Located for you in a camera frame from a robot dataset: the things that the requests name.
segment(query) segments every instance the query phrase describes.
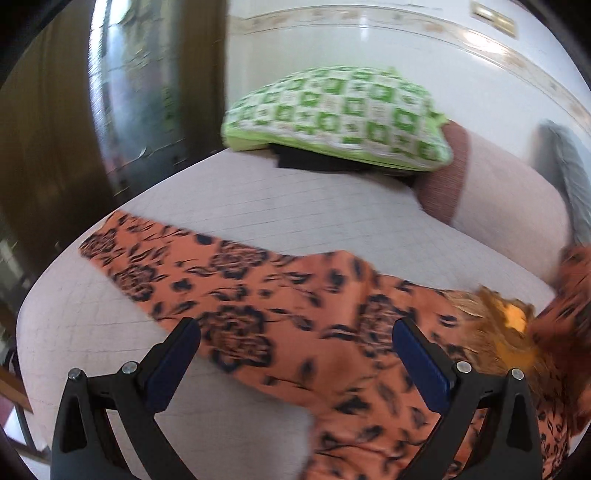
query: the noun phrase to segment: pillow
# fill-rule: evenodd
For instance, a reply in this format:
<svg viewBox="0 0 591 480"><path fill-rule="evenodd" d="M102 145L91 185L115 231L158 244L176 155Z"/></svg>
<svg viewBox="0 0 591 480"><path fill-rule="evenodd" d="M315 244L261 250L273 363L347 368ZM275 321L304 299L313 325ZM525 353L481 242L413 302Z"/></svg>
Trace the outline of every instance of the pillow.
<svg viewBox="0 0 591 480"><path fill-rule="evenodd" d="M529 165L470 133L470 161L452 226L554 284L571 243L560 193Z"/></svg>
<svg viewBox="0 0 591 480"><path fill-rule="evenodd" d="M591 154L568 128L548 121L552 152L562 175L570 203L574 242L591 245Z"/></svg>
<svg viewBox="0 0 591 480"><path fill-rule="evenodd" d="M233 150L270 143L383 167L432 171L452 152L443 115L425 88L372 68L294 73L252 92L226 114L222 137Z"/></svg>
<svg viewBox="0 0 591 480"><path fill-rule="evenodd" d="M449 225L464 187L470 142L466 129L455 122L443 125L443 135L453 152L453 161L435 172L421 174L414 185L425 213Z"/></svg>

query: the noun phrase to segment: metal screw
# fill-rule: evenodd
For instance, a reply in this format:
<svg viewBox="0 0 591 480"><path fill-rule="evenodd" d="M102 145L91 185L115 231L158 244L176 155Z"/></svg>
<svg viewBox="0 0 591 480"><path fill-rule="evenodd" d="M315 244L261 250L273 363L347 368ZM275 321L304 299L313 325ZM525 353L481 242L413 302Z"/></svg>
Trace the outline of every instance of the metal screw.
<svg viewBox="0 0 591 480"><path fill-rule="evenodd" d="M469 374L472 371L472 366L468 362L458 362L456 368L463 374Z"/></svg>
<svg viewBox="0 0 591 480"><path fill-rule="evenodd" d="M78 377L80 377L81 373L82 373L82 370L80 370L79 368L72 368L72 370L70 370L68 372L68 378L70 380L77 380Z"/></svg>
<svg viewBox="0 0 591 480"><path fill-rule="evenodd" d="M121 371L126 375L132 374L137 369L138 369L137 362L127 362L126 364L123 364L123 366L121 367Z"/></svg>
<svg viewBox="0 0 591 480"><path fill-rule="evenodd" d="M525 378L525 374L518 368L511 370L511 375L513 375L513 378L516 380L523 380Z"/></svg>

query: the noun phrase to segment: green and white pillow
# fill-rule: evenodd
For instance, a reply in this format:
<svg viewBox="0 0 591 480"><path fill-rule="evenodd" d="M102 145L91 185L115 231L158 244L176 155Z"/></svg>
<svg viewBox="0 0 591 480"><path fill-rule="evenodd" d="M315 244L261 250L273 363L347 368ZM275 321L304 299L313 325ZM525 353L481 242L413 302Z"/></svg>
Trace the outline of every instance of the green and white pillow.
<svg viewBox="0 0 591 480"><path fill-rule="evenodd" d="M222 136L236 151L270 143L381 167L432 171L452 161L445 117L425 88L393 71L327 67L294 73L227 112Z"/></svg>

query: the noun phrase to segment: gray cloth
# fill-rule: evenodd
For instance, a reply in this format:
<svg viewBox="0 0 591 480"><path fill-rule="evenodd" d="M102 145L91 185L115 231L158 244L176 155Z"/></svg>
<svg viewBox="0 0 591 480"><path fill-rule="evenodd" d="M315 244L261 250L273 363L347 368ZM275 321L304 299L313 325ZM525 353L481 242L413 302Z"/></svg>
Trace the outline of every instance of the gray cloth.
<svg viewBox="0 0 591 480"><path fill-rule="evenodd" d="M591 153L569 129L546 122L543 125L550 149L564 178L576 244L591 244Z"/></svg>

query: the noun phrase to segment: black flower print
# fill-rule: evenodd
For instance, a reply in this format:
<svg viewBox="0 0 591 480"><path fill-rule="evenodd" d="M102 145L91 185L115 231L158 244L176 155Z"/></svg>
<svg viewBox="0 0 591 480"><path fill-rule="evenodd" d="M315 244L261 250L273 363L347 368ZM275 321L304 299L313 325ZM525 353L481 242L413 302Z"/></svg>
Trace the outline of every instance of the black flower print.
<svg viewBox="0 0 591 480"><path fill-rule="evenodd" d="M113 275L113 281L132 300L148 301L154 293L152 283L162 277L164 275L158 276L155 268L136 264Z"/></svg>
<svg viewBox="0 0 591 480"><path fill-rule="evenodd" d="M223 305L199 318L204 338L214 347L211 358L226 373L243 365L268 367L273 343L264 336L265 314L250 305Z"/></svg>
<svg viewBox="0 0 591 480"><path fill-rule="evenodd" d="M357 342L363 354L376 358L392 352L392 326L401 317L386 295L368 297L359 308Z"/></svg>
<svg viewBox="0 0 591 480"><path fill-rule="evenodd" d="M222 241L219 252L209 261L209 268L222 273L224 278L242 280L250 268L262 265L268 257L269 253L262 248Z"/></svg>
<svg viewBox="0 0 591 480"><path fill-rule="evenodd" d="M85 258L94 258L99 254L112 252L115 248L116 234L117 230L114 228L105 233L94 233L82 243L80 254Z"/></svg>

